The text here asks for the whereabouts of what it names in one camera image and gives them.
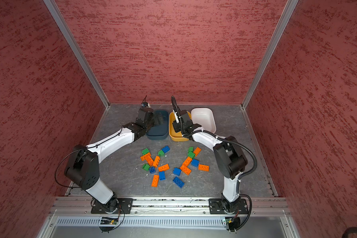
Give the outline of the teal plastic bin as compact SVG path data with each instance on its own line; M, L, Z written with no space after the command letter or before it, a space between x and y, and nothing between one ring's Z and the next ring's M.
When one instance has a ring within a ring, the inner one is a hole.
M169 134L169 114L166 110L156 110L155 115L164 115L165 124L151 128L146 135L150 140L164 140Z

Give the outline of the white plastic bin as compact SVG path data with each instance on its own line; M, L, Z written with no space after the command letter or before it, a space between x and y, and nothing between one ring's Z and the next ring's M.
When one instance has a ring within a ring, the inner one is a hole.
M216 123L213 111L209 108L194 108L191 110L191 119L194 124L199 124L204 130L216 132Z

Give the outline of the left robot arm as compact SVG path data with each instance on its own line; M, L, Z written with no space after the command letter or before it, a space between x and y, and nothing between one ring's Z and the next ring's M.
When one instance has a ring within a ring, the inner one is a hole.
M120 148L131 144L163 123L161 113L150 107L141 107L135 122L122 126L114 134L89 144L77 145L68 155L64 175L88 193L104 213L119 211L116 194L100 178L100 163Z

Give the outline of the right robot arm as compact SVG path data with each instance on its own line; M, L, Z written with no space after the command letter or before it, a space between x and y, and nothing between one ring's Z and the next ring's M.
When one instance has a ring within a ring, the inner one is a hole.
M238 141L233 136L222 137L204 130L201 125L193 123L186 110L174 112L172 126L184 138L198 142L214 152L218 169L224 176L221 195L223 210L229 214L235 212L240 202L239 177L248 164Z

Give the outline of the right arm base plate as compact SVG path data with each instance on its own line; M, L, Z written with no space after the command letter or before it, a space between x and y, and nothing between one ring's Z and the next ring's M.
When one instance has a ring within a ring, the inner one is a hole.
M225 199L210 198L208 200L210 214L248 214L248 203L245 199L239 198L236 201L229 203Z

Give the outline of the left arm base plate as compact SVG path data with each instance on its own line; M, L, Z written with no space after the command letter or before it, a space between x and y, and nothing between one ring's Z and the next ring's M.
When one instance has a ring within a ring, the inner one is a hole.
M112 198L106 204L100 203L97 199L91 201L91 214L129 214L133 204L132 198Z

